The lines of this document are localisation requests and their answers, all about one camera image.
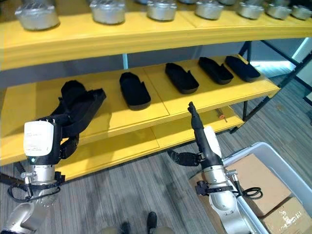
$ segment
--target black shoe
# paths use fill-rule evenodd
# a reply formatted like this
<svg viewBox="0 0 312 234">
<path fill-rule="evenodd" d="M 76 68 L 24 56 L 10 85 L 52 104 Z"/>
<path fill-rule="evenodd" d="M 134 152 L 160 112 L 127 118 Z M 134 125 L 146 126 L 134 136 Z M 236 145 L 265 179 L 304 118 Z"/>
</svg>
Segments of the black shoe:
<svg viewBox="0 0 312 234">
<path fill-rule="evenodd" d="M 156 228 L 157 226 L 157 215 L 154 211 L 150 212 L 147 216 L 147 233 L 150 233 L 151 228 Z"/>
<path fill-rule="evenodd" d="M 121 233 L 122 234 L 129 234 L 130 233 L 130 223 L 129 222 L 123 222 L 120 226 Z"/>
</svg>

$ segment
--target gray carpet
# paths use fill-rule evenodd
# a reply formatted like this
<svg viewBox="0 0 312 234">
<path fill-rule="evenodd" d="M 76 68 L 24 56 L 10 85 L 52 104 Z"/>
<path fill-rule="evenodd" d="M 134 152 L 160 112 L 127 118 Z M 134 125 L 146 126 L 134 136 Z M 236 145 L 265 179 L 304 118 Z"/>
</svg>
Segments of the gray carpet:
<svg viewBox="0 0 312 234">
<path fill-rule="evenodd" d="M 287 70 L 265 68 L 269 77 Z M 312 186 L 312 126 L 306 115 L 312 108 L 302 97 L 307 90 L 292 81 L 235 134 L 218 135 L 223 155 L 232 154 L 251 144 L 264 141 Z M 253 108 L 259 99 L 249 104 Z M 242 103 L 233 106 L 242 114 Z M 187 144 L 178 152 L 197 152 Z M 149 211 L 156 211 L 160 226 L 169 226 L 177 234 L 215 234 L 201 203 L 188 183 L 199 168 L 186 168 L 171 162 L 166 153 L 154 154 L 98 173 L 76 179 L 62 186 L 39 234 L 95 234 L 108 226 L 129 221 L 132 233 L 145 233 Z M 12 174 L 12 165 L 1 168 Z M 0 185 L 0 226 L 17 205 Z"/>
</svg>

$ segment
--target white label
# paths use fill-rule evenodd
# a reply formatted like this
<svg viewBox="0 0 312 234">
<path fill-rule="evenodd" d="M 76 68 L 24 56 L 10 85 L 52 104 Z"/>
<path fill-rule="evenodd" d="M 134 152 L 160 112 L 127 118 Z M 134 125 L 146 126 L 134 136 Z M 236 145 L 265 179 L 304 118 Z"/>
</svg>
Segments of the white label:
<svg viewBox="0 0 312 234">
<path fill-rule="evenodd" d="M 32 121 L 24 125 L 24 152 L 27 156 L 44 156 L 51 152 L 54 126 L 47 121 Z"/>
<path fill-rule="evenodd" d="M 204 132 L 207 138 L 207 141 L 210 145 L 211 150 L 222 158 L 221 149 L 219 142 L 216 138 L 215 132 L 211 126 L 207 126 L 204 128 Z"/>
</svg>

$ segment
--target plastic bin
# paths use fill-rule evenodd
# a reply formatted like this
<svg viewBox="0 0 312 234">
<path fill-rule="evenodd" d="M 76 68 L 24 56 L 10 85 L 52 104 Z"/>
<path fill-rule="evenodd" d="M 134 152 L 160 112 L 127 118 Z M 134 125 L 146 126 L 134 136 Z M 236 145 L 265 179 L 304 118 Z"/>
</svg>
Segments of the plastic bin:
<svg viewBox="0 0 312 234">
<path fill-rule="evenodd" d="M 303 205 L 305 210 L 312 216 L 312 189 L 303 179 L 288 165 L 288 163 L 267 143 L 257 142 L 223 160 L 224 167 L 229 166 L 243 157 L 255 154 L 292 192 Z M 238 206 L 254 226 L 256 233 L 268 234 L 260 220 L 250 209 L 242 197 L 237 199 Z"/>
</svg>

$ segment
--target black cable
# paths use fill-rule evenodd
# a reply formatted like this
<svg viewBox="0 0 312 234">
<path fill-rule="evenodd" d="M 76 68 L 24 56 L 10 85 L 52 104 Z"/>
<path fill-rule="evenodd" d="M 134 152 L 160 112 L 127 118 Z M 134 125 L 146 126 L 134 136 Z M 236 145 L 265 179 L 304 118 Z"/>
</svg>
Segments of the black cable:
<svg viewBox="0 0 312 234">
<path fill-rule="evenodd" d="M 261 191 L 260 187 L 251 187 L 242 191 L 239 181 L 234 181 L 234 185 L 237 191 L 233 191 L 233 193 L 238 193 L 238 196 L 236 196 L 236 198 L 239 196 L 243 196 L 251 200 L 257 200 L 263 197 L 263 192 Z"/>
<path fill-rule="evenodd" d="M 41 195 L 41 196 L 36 196 L 36 197 L 33 197 L 33 198 L 31 198 L 31 197 L 29 197 L 29 196 L 27 196 L 25 199 L 19 199 L 19 198 L 14 197 L 13 192 L 12 192 L 12 189 L 13 189 L 13 188 L 17 188 L 17 189 L 22 189 L 22 190 L 24 190 L 24 189 L 23 189 L 23 188 L 24 188 L 24 185 L 17 184 L 17 183 L 11 185 L 11 186 L 8 188 L 8 191 L 7 191 L 7 192 L 8 192 L 8 194 L 9 194 L 9 196 L 10 196 L 15 202 L 17 202 L 17 203 L 25 203 L 25 202 L 34 201 L 34 200 L 37 200 L 37 199 L 40 199 L 40 198 L 43 198 L 43 197 L 46 197 L 46 196 L 51 196 L 51 195 L 54 195 L 54 194 L 59 193 L 59 192 L 60 192 L 60 187 L 59 187 L 58 185 L 59 185 L 58 183 L 54 183 L 54 184 L 49 185 L 49 188 L 53 188 L 53 187 L 56 187 L 56 186 L 57 186 L 57 190 L 56 190 L 56 191 L 54 191 L 54 192 L 52 192 L 52 193 L 49 193 L 49 194 L 45 194 L 45 195 Z"/>
<path fill-rule="evenodd" d="M 251 188 L 248 188 L 248 189 L 242 191 L 242 196 L 245 198 L 251 199 L 251 200 L 257 200 L 257 199 L 260 199 L 263 197 L 263 192 L 261 191 L 260 187 L 251 187 Z"/>
</svg>

